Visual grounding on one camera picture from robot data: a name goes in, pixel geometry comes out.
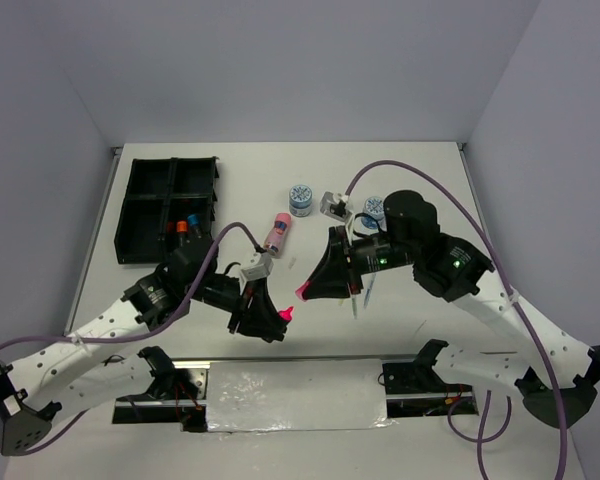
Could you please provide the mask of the orange highlighter cap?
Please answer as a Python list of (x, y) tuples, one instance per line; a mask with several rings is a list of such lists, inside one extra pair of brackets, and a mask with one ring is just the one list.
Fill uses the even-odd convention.
[(188, 231), (188, 224), (186, 221), (178, 221), (176, 224), (176, 231), (178, 233), (186, 233)]

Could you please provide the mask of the pink highlighter cap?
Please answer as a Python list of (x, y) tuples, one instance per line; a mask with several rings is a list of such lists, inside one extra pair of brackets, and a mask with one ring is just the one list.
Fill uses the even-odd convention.
[(309, 286), (310, 286), (310, 282), (307, 281), (304, 284), (302, 284), (298, 289), (295, 290), (296, 296), (303, 302), (306, 301), (305, 292)]

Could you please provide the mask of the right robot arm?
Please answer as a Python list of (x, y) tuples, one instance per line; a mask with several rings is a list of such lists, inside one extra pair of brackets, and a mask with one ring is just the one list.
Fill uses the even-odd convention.
[(428, 294), (465, 311), (514, 348), (505, 357), (430, 340), (415, 360), (422, 389), (479, 386), (521, 401), (551, 427), (559, 425), (557, 398), (568, 426), (586, 415), (597, 397), (600, 345), (573, 338), (523, 297), (507, 293), (492, 261), (469, 241), (441, 232), (436, 208), (419, 193), (394, 192), (383, 207), (383, 231), (351, 240), (345, 227), (330, 228), (325, 253), (298, 297), (350, 298), (360, 294), (363, 276), (411, 266)]

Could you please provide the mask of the pink highlighter marker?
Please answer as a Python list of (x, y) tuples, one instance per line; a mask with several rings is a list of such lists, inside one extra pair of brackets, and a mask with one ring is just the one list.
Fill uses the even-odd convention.
[(279, 310), (278, 315), (283, 321), (291, 322), (293, 319), (293, 312), (294, 312), (294, 307), (290, 306), (287, 309)]

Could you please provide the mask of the orange highlighter marker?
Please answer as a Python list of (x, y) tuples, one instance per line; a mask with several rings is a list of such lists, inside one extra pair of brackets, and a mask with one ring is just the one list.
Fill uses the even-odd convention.
[(189, 243), (189, 227), (185, 220), (176, 223), (176, 236), (178, 247), (183, 247)]

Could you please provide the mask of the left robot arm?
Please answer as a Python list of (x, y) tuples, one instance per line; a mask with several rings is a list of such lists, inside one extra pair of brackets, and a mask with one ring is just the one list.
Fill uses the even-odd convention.
[(122, 351), (166, 330), (193, 301), (229, 313), (230, 333), (283, 340), (292, 311), (277, 309), (269, 296), (270, 257), (256, 248), (248, 263), (256, 273), (241, 277), (217, 272), (216, 258), (217, 244), (210, 238), (185, 240), (91, 322), (25, 358), (0, 360), (0, 454), (37, 452), (51, 444), (48, 435), (58, 423), (75, 423), (114, 398), (196, 402), (200, 382), (162, 348)]

